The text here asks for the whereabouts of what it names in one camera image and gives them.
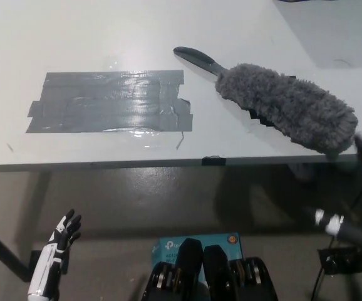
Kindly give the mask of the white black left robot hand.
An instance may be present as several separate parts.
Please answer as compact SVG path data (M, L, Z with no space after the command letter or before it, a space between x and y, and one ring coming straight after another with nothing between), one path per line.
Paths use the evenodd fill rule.
M81 236L81 215L69 210L57 224L36 263L28 289L28 300L59 299L61 276L68 271L72 244Z

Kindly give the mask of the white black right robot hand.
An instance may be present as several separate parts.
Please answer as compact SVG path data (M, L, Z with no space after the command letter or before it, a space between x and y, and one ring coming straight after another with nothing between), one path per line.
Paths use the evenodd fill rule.
M358 158L362 162L362 136L355 135L354 143ZM362 247L362 229L350 223L344 216L329 214L322 209L309 208L308 212L313 216L314 224L328 235Z

